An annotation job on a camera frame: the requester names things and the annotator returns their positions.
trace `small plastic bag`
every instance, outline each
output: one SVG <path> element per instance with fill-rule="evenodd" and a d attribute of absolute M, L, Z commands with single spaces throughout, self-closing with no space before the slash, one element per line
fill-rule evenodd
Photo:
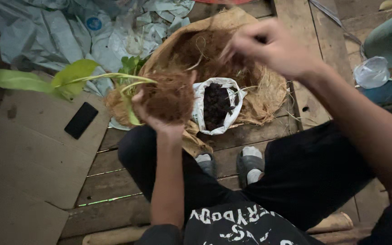
<path fill-rule="evenodd" d="M 377 88 L 390 78 L 388 61 L 384 57 L 375 56 L 355 67 L 353 75 L 363 88 Z"/>
<path fill-rule="evenodd" d="M 220 84 L 222 85 L 222 88 L 227 89 L 231 105 L 235 106 L 235 108 L 232 110 L 232 115 L 229 113 L 226 114 L 226 118 L 222 127 L 208 131 L 206 130 L 205 121 L 203 119 L 203 96 L 205 94 L 205 88 L 210 86 L 212 82 Z M 238 92 L 234 94 L 234 91 L 230 89 L 231 87 L 236 88 Z M 202 133 L 209 135 L 222 134 L 234 123 L 238 117 L 238 114 L 240 113 L 241 106 L 243 105 L 243 98 L 247 94 L 247 92 L 240 90 L 236 81 L 230 78 L 210 78 L 205 82 L 193 84 L 193 90 L 195 92 L 195 103 L 192 112 L 193 121 L 199 125 L 199 130 Z M 239 99 L 238 105 L 235 105 L 234 103 L 236 96 L 238 96 Z"/>

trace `blue logo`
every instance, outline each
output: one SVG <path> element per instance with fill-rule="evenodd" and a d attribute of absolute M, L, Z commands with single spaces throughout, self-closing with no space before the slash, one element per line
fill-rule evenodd
<path fill-rule="evenodd" d="M 90 17 L 86 21 L 87 27 L 92 31 L 97 31 L 102 28 L 102 22 L 96 17 Z"/>

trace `black t-shirt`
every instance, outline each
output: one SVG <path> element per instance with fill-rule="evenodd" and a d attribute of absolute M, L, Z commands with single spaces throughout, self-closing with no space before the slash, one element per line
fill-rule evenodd
<path fill-rule="evenodd" d="M 182 238 L 174 225 L 155 225 L 137 245 L 322 245 L 273 211 L 253 202 L 237 202 L 193 210 Z M 370 237 L 358 244 L 392 244 L 392 205 L 385 209 Z"/>

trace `knee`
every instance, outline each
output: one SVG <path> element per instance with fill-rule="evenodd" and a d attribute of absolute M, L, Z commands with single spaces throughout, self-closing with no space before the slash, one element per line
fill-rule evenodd
<path fill-rule="evenodd" d="M 126 168 L 152 154 L 156 156 L 156 133 L 146 125 L 128 131 L 118 143 L 118 159 Z"/>

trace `foot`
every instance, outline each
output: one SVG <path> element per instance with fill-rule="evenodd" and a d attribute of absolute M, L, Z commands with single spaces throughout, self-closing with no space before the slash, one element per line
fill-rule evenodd
<path fill-rule="evenodd" d="M 211 153 L 201 153 L 196 156 L 195 160 L 205 174 L 217 178 L 216 161 Z"/>
<path fill-rule="evenodd" d="M 264 171 L 263 154 L 256 147 L 244 147 L 237 156 L 237 172 L 240 188 L 260 179 Z"/>

